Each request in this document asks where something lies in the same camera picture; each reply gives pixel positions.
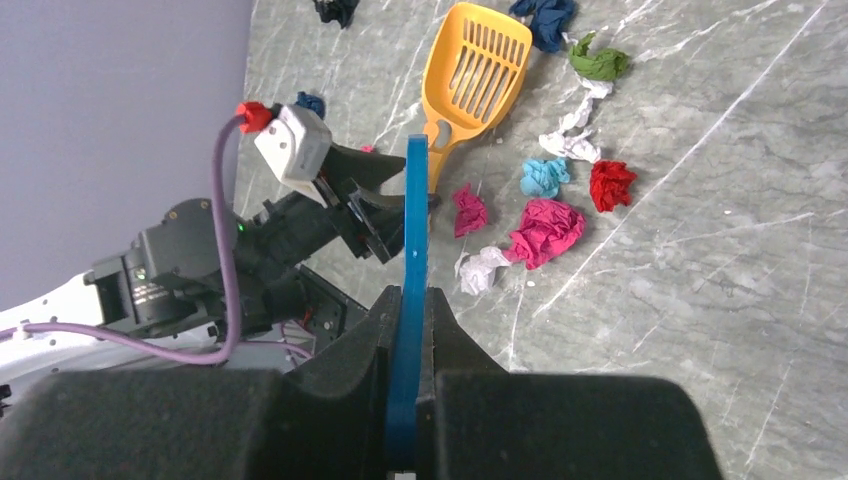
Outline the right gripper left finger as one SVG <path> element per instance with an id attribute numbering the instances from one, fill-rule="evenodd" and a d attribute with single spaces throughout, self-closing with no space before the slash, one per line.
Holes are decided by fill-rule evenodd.
<path id="1" fill-rule="evenodd" d="M 1 423 L 5 479 L 383 479 L 401 290 L 300 368 L 64 372 Z"/>

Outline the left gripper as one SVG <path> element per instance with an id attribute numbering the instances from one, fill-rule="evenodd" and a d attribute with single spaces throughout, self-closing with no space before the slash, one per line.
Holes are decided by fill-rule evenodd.
<path id="1" fill-rule="evenodd" d="M 321 182 L 334 195 L 349 196 L 352 211 L 342 205 L 325 208 L 297 192 L 263 201 L 237 232 L 237 270 L 249 278 L 244 291 L 258 293 L 271 318 L 300 318 L 309 309 L 310 294 L 298 266 L 330 242 L 342 239 L 356 258 L 373 254 L 382 264 L 395 258 L 404 246 L 405 197 L 376 192 L 405 166 L 403 157 L 333 143 Z"/>

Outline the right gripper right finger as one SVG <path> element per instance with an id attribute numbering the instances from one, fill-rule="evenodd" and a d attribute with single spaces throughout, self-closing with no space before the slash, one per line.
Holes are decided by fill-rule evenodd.
<path id="1" fill-rule="evenodd" d="M 613 374 L 510 373 L 425 303 L 417 401 L 421 479 L 719 479 L 702 416 L 678 384 Z"/>

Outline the blue hand brush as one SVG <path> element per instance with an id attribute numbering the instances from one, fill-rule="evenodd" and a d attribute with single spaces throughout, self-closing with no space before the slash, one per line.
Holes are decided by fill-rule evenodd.
<path id="1" fill-rule="evenodd" d="M 428 137 L 408 138 L 404 199 L 404 283 L 385 423 L 388 469 L 414 467 L 416 414 L 428 271 Z"/>

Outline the orange slotted scoop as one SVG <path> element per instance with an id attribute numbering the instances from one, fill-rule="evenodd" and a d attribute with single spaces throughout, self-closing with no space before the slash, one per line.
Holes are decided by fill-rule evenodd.
<path id="1" fill-rule="evenodd" d="M 421 88 L 431 192 L 453 149 L 506 117 L 521 91 L 531 48 L 530 29 L 504 13 L 468 2 L 449 9 Z"/>

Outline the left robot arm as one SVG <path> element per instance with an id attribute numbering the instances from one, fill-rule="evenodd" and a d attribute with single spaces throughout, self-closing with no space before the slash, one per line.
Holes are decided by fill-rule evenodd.
<path id="1" fill-rule="evenodd" d="M 335 239 L 357 258 L 387 262 L 403 244 L 401 196 L 379 187 L 405 160 L 333 145 L 317 176 L 321 205 L 292 192 L 244 219 L 222 223 L 236 270 L 241 341 L 253 342 L 286 321 L 326 319 L 345 326 L 352 299 L 305 266 Z M 227 280 L 220 270 L 213 203 L 172 206 L 130 247 L 35 300 L 1 315 L 1 405 L 22 401 L 40 379 L 64 369 L 95 370 L 129 362 L 127 337 L 143 354 L 201 363 L 228 337 Z"/>

